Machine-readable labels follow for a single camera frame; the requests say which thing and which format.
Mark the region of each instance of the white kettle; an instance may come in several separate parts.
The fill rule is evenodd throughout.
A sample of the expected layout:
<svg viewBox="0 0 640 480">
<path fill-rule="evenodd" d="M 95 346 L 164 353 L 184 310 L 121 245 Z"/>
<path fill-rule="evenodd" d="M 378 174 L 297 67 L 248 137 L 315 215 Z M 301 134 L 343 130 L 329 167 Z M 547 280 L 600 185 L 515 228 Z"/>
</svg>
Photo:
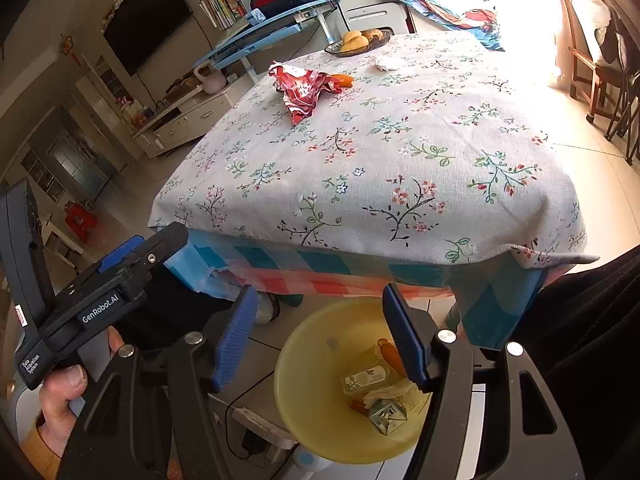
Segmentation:
<svg viewBox="0 0 640 480">
<path fill-rule="evenodd" d="M 200 63 L 196 68 L 193 69 L 193 75 L 202 82 L 202 89 L 207 94 L 217 94 L 226 86 L 225 75 L 220 72 L 220 70 L 212 69 L 211 75 L 205 77 L 200 73 L 200 70 L 202 70 L 206 66 L 210 66 L 209 61 Z"/>
</svg>

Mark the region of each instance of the hand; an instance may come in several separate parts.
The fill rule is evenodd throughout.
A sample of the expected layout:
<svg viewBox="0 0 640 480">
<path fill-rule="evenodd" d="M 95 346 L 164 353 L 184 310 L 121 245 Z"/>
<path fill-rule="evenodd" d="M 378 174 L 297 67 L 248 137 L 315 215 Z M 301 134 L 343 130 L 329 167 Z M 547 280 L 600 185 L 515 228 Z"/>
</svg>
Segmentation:
<svg viewBox="0 0 640 480">
<path fill-rule="evenodd" d="M 111 355 L 124 342 L 118 331 L 109 327 Z M 42 441 L 53 453 L 62 457 L 66 443 L 76 424 L 76 416 L 69 409 L 69 401 L 82 395 L 87 386 L 84 368 L 80 365 L 50 373 L 40 389 L 40 408 L 45 423 L 38 428 Z"/>
</svg>

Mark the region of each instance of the flat screen tv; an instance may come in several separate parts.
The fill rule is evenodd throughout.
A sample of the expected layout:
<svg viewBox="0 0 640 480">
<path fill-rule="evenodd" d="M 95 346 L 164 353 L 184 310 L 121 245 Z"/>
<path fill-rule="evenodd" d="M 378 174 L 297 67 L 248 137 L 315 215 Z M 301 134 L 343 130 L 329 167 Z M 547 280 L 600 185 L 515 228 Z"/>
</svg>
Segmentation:
<svg viewBox="0 0 640 480">
<path fill-rule="evenodd" d="M 129 75 L 134 75 L 191 14 L 185 0 L 124 0 L 104 39 Z"/>
</svg>

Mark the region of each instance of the white tissue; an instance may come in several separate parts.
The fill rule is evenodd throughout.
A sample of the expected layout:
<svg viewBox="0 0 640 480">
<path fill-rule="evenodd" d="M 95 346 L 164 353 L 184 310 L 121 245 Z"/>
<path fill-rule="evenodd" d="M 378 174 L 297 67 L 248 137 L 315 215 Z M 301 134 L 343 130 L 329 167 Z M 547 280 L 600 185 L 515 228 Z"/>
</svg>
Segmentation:
<svg viewBox="0 0 640 480">
<path fill-rule="evenodd" d="M 374 65 L 384 72 L 390 70 L 398 70 L 404 66 L 404 59 L 393 56 L 378 56 L 374 61 Z"/>
</svg>

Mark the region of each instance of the red and white sticker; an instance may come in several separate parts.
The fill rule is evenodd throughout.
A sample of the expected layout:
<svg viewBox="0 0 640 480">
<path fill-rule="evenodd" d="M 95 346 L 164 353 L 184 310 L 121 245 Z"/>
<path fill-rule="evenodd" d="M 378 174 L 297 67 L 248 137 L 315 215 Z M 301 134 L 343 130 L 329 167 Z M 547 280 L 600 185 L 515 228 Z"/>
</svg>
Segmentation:
<svg viewBox="0 0 640 480">
<path fill-rule="evenodd" d="M 27 318 L 24 317 L 24 313 L 22 312 L 22 307 L 20 305 L 16 305 L 15 311 L 18 313 L 18 320 L 20 320 L 20 324 L 22 326 L 27 326 Z"/>
</svg>

